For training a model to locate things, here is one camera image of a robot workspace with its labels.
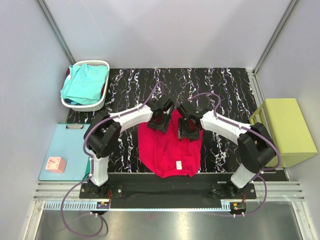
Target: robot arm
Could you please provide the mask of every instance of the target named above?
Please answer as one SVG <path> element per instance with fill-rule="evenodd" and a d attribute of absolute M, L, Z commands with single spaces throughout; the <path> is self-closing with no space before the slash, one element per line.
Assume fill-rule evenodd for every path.
<path fill-rule="evenodd" d="M 207 109 L 198 111 L 189 101 L 177 110 L 183 118 L 179 120 L 179 138 L 198 139 L 199 130 L 215 132 L 238 145 L 241 165 L 231 176 L 236 189 L 242 189 L 275 156 L 274 150 L 265 141 L 242 129 L 246 127 L 261 134 L 273 143 L 267 129 L 261 123 L 255 125 L 234 121 Z"/>
<path fill-rule="evenodd" d="M 86 131 L 84 138 L 99 122 L 109 117 L 119 116 L 100 125 L 87 140 L 87 148 L 93 155 L 93 159 L 90 160 L 93 161 L 94 172 L 90 180 L 94 188 L 108 181 L 109 156 L 117 147 L 121 132 L 146 122 L 151 129 L 167 131 L 174 108 L 172 100 L 163 95 L 159 100 L 150 100 L 146 105 L 141 106 L 142 104 L 139 104 L 134 108 L 110 115 L 100 111 Z"/>

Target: black marble surface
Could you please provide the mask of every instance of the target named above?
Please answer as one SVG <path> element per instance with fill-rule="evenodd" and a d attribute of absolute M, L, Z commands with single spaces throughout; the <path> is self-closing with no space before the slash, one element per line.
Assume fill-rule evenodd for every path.
<path fill-rule="evenodd" d="M 248 123 L 257 109 L 245 68 L 141 68 L 111 69 L 105 104 L 101 111 L 116 113 L 142 103 L 156 82 L 165 84 L 165 94 L 177 105 L 203 92 L 214 92 L 221 97 L 217 110 L 233 120 Z M 160 96 L 160 88 L 153 98 Z M 196 101 L 200 108 L 213 109 L 214 97 L 201 96 Z M 96 112 L 70 110 L 67 123 L 89 124 Z M 216 133 L 203 133 L 200 173 L 234 172 L 240 164 L 238 147 Z M 108 172 L 148 173 L 140 161 L 138 126 L 124 131 L 118 147 L 109 158 Z"/>

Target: black mounting plate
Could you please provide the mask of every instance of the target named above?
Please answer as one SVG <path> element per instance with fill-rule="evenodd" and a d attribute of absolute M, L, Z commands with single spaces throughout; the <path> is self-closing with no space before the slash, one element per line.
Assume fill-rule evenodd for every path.
<path fill-rule="evenodd" d="M 108 199 L 108 191 L 111 190 L 111 199 L 121 199 L 124 192 L 122 182 L 106 182 L 101 186 L 101 193 L 98 195 L 90 187 L 89 183 L 82 183 L 80 188 L 80 199 Z"/>
<path fill-rule="evenodd" d="M 225 192 L 225 186 L 227 183 L 212 183 L 211 190 L 216 192 L 212 194 L 213 199 L 243 199 L 244 193 L 246 199 L 257 199 L 257 194 L 255 190 L 255 185 L 253 183 L 248 183 L 245 188 L 243 188 L 239 193 L 232 197 L 230 194 Z"/>

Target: cable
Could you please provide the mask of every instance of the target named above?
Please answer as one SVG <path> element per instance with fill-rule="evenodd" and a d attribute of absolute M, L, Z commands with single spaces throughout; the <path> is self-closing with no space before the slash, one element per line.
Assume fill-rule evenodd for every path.
<path fill-rule="evenodd" d="M 69 190 L 69 191 L 66 193 L 66 195 L 63 197 L 63 200 L 62 200 L 62 202 L 61 202 L 61 207 L 60 207 L 60 215 L 61 215 L 61 219 L 62 219 L 62 222 L 63 222 L 63 225 L 65 226 L 65 228 L 68 229 L 69 232 L 73 233 L 74 235 L 76 235 L 76 236 L 78 236 L 78 237 L 82 237 L 82 238 L 87 238 L 87 239 L 93 238 L 93 237 L 97 236 L 97 235 L 101 232 L 101 230 L 102 230 L 102 228 L 103 228 L 103 226 L 104 226 L 104 218 L 103 218 L 102 216 L 100 216 L 99 214 L 96 214 L 96 216 L 99 217 L 100 220 L 101 220 L 100 229 L 99 229 L 95 234 L 92 234 L 92 235 L 83 235 L 83 234 L 80 234 L 80 233 L 77 233 L 77 232 L 73 231 L 73 230 L 68 226 L 68 224 L 67 224 L 67 222 L 66 222 L 66 220 L 65 220 L 64 211 L 63 211 L 63 206 L 64 206 L 64 203 L 65 203 L 65 200 L 66 200 L 67 196 L 71 193 L 71 191 L 72 191 L 73 189 L 75 189 L 77 186 L 79 186 L 79 185 L 87 182 L 90 178 L 91 178 L 91 176 L 88 177 L 88 178 L 85 179 L 85 180 L 82 180 L 82 181 L 78 182 L 76 185 L 74 185 L 73 187 L 71 187 L 70 190 Z"/>
<path fill-rule="evenodd" d="M 144 101 L 144 103 L 143 103 L 140 107 L 135 107 L 135 108 L 133 108 L 132 110 L 127 111 L 127 112 L 124 112 L 124 113 L 119 114 L 119 115 L 110 116 L 110 117 L 102 120 L 102 121 L 99 122 L 98 124 L 96 124 L 96 125 L 89 131 L 89 133 L 86 135 L 86 137 L 85 137 L 85 139 L 84 139 L 83 148 L 82 148 L 83 151 L 84 151 L 84 153 L 87 154 L 89 157 L 93 158 L 94 156 L 92 156 L 92 154 L 89 153 L 89 152 L 87 152 L 87 150 L 86 150 L 87 142 L 88 142 L 88 139 L 89 139 L 90 135 L 91 135 L 99 126 L 101 126 L 102 124 L 106 123 L 107 121 L 109 121 L 109 120 L 111 120 L 111 119 L 119 118 L 119 117 L 124 116 L 124 115 L 127 115 L 127 114 L 131 114 L 131 113 L 133 113 L 133 112 L 135 112 L 135 111 L 138 111 L 138 110 L 142 109 L 142 108 L 147 104 L 147 102 L 150 100 L 150 98 L 152 97 L 152 95 L 153 95 L 154 92 L 156 91 L 156 88 L 158 87 L 158 85 L 161 85 L 161 86 L 162 86 L 162 90 L 161 90 L 161 96 L 162 96 L 162 95 L 164 94 L 164 83 L 163 83 L 162 81 L 158 81 L 158 82 L 156 83 L 156 85 L 153 87 L 153 89 L 152 89 L 150 95 L 148 96 L 148 98 Z"/>
<path fill-rule="evenodd" d="M 112 191 L 111 189 L 108 191 L 108 198 L 109 198 L 109 203 L 106 206 L 100 206 L 101 209 L 110 209 L 111 206 L 111 196 L 112 196 Z"/>
<path fill-rule="evenodd" d="M 265 138 L 264 136 L 262 136 L 260 133 L 258 133 L 258 132 L 256 132 L 256 131 L 253 131 L 252 129 L 250 129 L 250 128 L 248 128 L 248 127 L 240 126 L 240 125 L 238 125 L 237 123 L 235 123 L 235 122 L 233 122 L 233 121 L 227 120 L 227 119 L 222 118 L 222 117 L 219 117 L 219 116 L 217 115 L 217 109 L 218 109 L 219 105 L 221 104 L 221 98 L 220 98 L 220 96 L 219 96 L 218 94 L 215 94 L 215 93 L 213 93 L 213 92 L 203 92 L 203 93 L 199 93 L 199 94 L 191 97 L 191 98 L 189 99 L 189 101 L 191 101 L 192 99 L 197 98 L 197 97 L 199 97 L 199 96 L 202 96 L 202 95 L 213 95 L 213 96 L 216 96 L 216 97 L 218 98 L 218 104 L 214 107 L 214 110 L 213 110 L 213 115 L 214 115 L 217 119 L 219 119 L 219 120 L 221 120 L 221 121 L 223 121 L 223 122 L 225 122 L 225 123 L 228 123 L 228 124 L 230 124 L 230 125 L 232 125 L 232 126 L 235 126 L 235 127 L 237 127 L 237 128 L 241 128 L 241 129 L 243 129 L 243 130 L 246 130 L 247 132 L 250 132 L 250 133 L 256 135 L 257 137 L 259 137 L 259 138 L 261 138 L 262 140 L 264 140 L 264 141 L 274 150 L 274 152 L 275 152 L 275 154 L 276 154 L 276 156 L 277 156 L 277 158 L 278 158 L 278 163 L 277 163 L 276 166 L 274 166 L 274 167 L 267 167 L 267 168 L 264 167 L 264 168 L 262 169 L 262 171 L 275 170 L 276 168 L 278 168 L 278 167 L 281 165 L 281 162 L 282 162 L 281 155 L 280 155 L 278 149 L 276 148 L 276 146 L 275 146 L 271 141 L 269 141 L 268 139 L 266 139 L 266 138 Z M 256 213 L 257 211 L 259 211 L 259 210 L 262 208 L 262 206 L 265 204 L 266 199 L 267 199 L 267 184 L 266 184 L 265 180 L 260 176 L 260 173 L 261 173 L 261 172 L 258 172 L 255 176 L 253 176 L 253 178 L 252 178 L 251 180 L 253 181 L 253 180 L 255 180 L 256 178 L 259 178 L 259 179 L 261 179 L 261 180 L 263 181 L 264 189 L 265 189 L 264 199 L 263 199 L 263 202 L 262 202 L 261 206 L 258 207 L 255 211 L 246 214 L 247 216 L 250 216 L 250 215 Z"/>
<path fill-rule="evenodd" d="M 246 195 L 246 193 L 244 193 L 244 194 L 243 194 L 242 203 L 244 203 L 244 202 L 246 201 L 246 197 L 247 197 L 247 195 Z"/>
<path fill-rule="evenodd" d="M 226 196 L 229 195 L 228 193 L 222 195 L 222 191 L 221 191 L 221 190 L 218 190 L 218 191 L 214 189 L 214 190 L 210 190 L 209 192 L 210 192 L 210 193 L 213 193 L 213 194 L 216 194 L 217 196 L 219 196 L 219 197 L 221 197 L 221 198 L 226 197 Z"/>
<path fill-rule="evenodd" d="M 76 185 L 74 185 L 73 187 L 70 188 L 70 190 L 69 190 L 69 191 L 65 194 L 65 196 L 63 197 L 62 202 L 61 202 L 61 207 L 60 207 L 60 215 L 61 215 L 61 219 L 62 219 L 63 225 L 65 226 L 66 229 L 69 230 L 69 232 L 73 233 L 74 235 L 76 235 L 76 236 L 78 236 L 78 237 L 82 237 L 82 238 L 93 238 L 93 237 L 97 236 L 97 235 L 101 232 L 101 230 L 102 230 L 102 228 L 103 228 L 103 226 L 104 226 L 104 222 L 105 222 L 105 224 L 106 224 L 106 227 L 108 228 L 108 225 L 107 225 L 107 222 L 105 221 L 105 219 L 104 219 L 102 216 L 96 214 L 96 216 L 99 217 L 100 220 L 101 220 L 101 227 L 100 227 L 100 229 L 99 229 L 95 234 L 92 234 L 92 235 L 83 235 L 83 234 L 77 233 L 77 232 L 73 231 L 73 230 L 68 226 L 68 224 L 67 224 L 67 222 L 66 222 L 66 220 L 65 220 L 64 211 L 63 211 L 64 203 L 65 203 L 68 195 L 71 193 L 71 191 L 72 191 L 73 189 L 75 189 L 77 186 L 79 186 L 79 185 L 81 185 L 81 184 L 89 181 L 89 180 L 92 178 L 93 174 L 94 174 L 94 167 L 95 167 L 94 161 L 93 161 L 94 156 L 86 150 L 87 142 L 88 142 L 88 139 L 89 139 L 90 135 L 91 135 L 99 126 L 101 126 L 102 124 L 106 123 L 107 121 L 109 121 L 109 120 L 111 120 L 111 119 L 119 118 L 119 117 L 121 117 L 121 116 L 130 114 L 130 113 L 133 113 L 133 112 L 138 111 L 138 110 L 140 110 L 141 108 L 143 108 L 143 107 L 147 104 L 147 102 L 151 99 L 151 97 L 152 97 L 152 95 L 154 94 L 154 92 L 156 91 L 156 88 L 158 87 L 158 85 L 161 85 L 161 96 L 162 96 L 162 95 L 164 94 L 165 85 L 164 85 L 164 83 L 163 83 L 162 81 L 158 81 L 158 82 L 156 83 L 156 85 L 153 87 L 153 89 L 152 89 L 150 95 L 148 96 L 148 98 L 144 101 L 144 103 L 143 103 L 140 107 L 135 107 L 135 108 L 133 108 L 133 109 L 130 110 L 130 111 L 124 112 L 124 113 L 119 114 L 119 115 L 114 115 L 114 116 L 108 117 L 108 118 L 100 121 L 100 122 L 99 122 L 98 124 L 96 124 L 96 125 L 89 131 L 89 133 L 86 135 L 86 137 L 85 137 L 85 139 L 84 139 L 84 142 L 83 142 L 83 148 L 82 148 L 82 149 L 83 149 L 83 152 L 90 157 L 91 169 L 90 169 L 89 177 L 88 177 L 87 179 L 85 179 L 85 180 L 82 180 L 81 182 L 78 182 Z M 109 195 L 109 201 L 110 201 L 110 202 L 109 202 L 109 207 L 110 207 L 110 203 L 111 203 L 111 196 L 112 196 L 112 192 L 110 191 L 110 195 Z"/>
<path fill-rule="evenodd" d="M 218 94 L 213 93 L 213 92 L 203 92 L 203 93 L 199 93 L 199 94 L 191 97 L 191 98 L 189 99 L 189 101 L 191 101 L 192 99 L 197 98 L 197 97 L 199 97 L 199 96 L 202 96 L 202 95 L 213 95 L 213 96 L 216 96 L 216 97 L 218 98 L 218 104 L 214 107 L 214 110 L 213 110 L 213 115 L 214 115 L 217 119 L 219 119 L 219 120 L 221 120 L 221 121 L 223 121 L 223 122 L 225 122 L 225 123 L 228 123 L 228 124 L 230 124 L 230 125 L 232 125 L 232 126 L 235 126 L 235 127 L 237 127 L 237 128 L 241 128 L 241 129 L 243 129 L 243 130 L 246 130 L 246 131 L 248 131 L 248 132 L 256 135 L 257 137 L 259 137 L 259 138 L 261 138 L 262 140 L 264 140 L 264 141 L 274 150 L 274 152 L 275 152 L 275 154 L 276 154 L 276 156 L 277 156 L 277 158 L 278 158 L 278 163 L 277 163 L 274 167 L 265 167 L 265 168 L 262 169 L 262 171 L 275 170 L 275 169 L 277 169 L 277 168 L 281 165 L 281 162 L 282 162 L 281 155 L 280 155 L 278 149 L 276 148 L 276 146 L 275 146 L 271 141 L 269 141 L 269 140 L 266 139 L 264 136 L 262 136 L 261 134 L 259 134 L 259 133 L 256 132 L 256 131 L 253 131 L 253 130 L 250 129 L 250 128 L 247 128 L 247 127 L 245 127 L 245 126 L 239 126 L 238 124 L 236 124 L 236 123 L 233 122 L 233 121 L 229 121 L 229 120 L 227 120 L 227 119 L 225 119 L 225 118 L 222 118 L 222 117 L 219 117 L 219 116 L 217 117 L 217 109 L 218 109 L 219 105 L 221 104 L 221 98 L 220 98 L 220 96 L 219 96 Z M 258 173 L 252 178 L 252 180 L 254 180 L 259 174 L 260 174 L 260 173 L 258 172 Z"/>
<path fill-rule="evenodd" d="M 82 215 L 78 216 L 78 217 L 75 218 L 72 222 L 69 223 L 69 226 L 70 226 L 71 224 L 74 224 L 74 223 L 78 222 L 78 221 L 79 221 L 80 219 L 82 219 L 83 217 L 86 217 L 86 216 L 89 216 L 89 215 L 92 215 L 92 213 L 91 213 L 91 212 L 87 212 L 87 213 L 85 213 L 85 214 L 82 214 Z M 108 224 L 107 224 L 107 221 L 106 221 L 104 218 L 102 218 L 102 219 L 103 219 L 103 222 L 104 222 L 105 227 L 106 227 L 105 235 L 107 235 L 107 234 L 108 234 L 108 231 L 109 231 L 109 226 L 108 226 Z M 63 231 L 63 230 L 66 229 L 65 226 L 62 227 L 62 228 L 60 228 L 60 229 L 58 229 L 58 230 L 54 230 L 54 229 L 52 229 L 51 227 L 49 227 L 49 228 L 51 229 L 51 231 L 53 231 L 53 232 L 55 232 L 55 233 L 59 233 L 59 232 L 61 232 L 61 231 Z"/>
<path fill-rule="evenodd" d="M 217 109 L 218 109 L 218 107 L 219 107 L 220 104 L 221 104 L 221 98 L 220 98 L 220 96 L 219 96 L 218 94 L 213 93 L 213 92 L 202 92 L 202 93 L 199 93 L 199 94 L 197 94 L 197 95 L 192 96 L 192 97 L 189 99 L 189 101 L 191 101 L 192 99 L 197 98 L 197 97 L 199 97 L 199 96 L 202 96 L 202 95 L 213 95 L 213 96 L 216 96 L 216 97 L 218 98 L 218 104 L 215 106 L 215 108 L 214 108 L 214 110 L 213 110 L 213 115 L 214 115 L 215 117 L 217 117 Z"/>

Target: metal floor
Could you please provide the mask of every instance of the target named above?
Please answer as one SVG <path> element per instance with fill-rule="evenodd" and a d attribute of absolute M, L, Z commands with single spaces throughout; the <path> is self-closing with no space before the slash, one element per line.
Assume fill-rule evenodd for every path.
<path fill-rule="evenodd" d="M 248 203 L 248 212 L 258 207 Z M 94 234 L 100 221 L 84 211 L 65 211 L 65 219 L 71 228 L 81 234 Z M 101 234 L 93 239 L 108 240 L 302 240 L 294 209 L 290 202 L 267 202 L 255 215 L 247 217 L 221 217 L 205 212 L 130 212 L 110 211 L 103 217 L 108 223 Z M 63 229 L 60 212 L 44 210 L 38 227 L 37 240 L 77 240 Z"/>

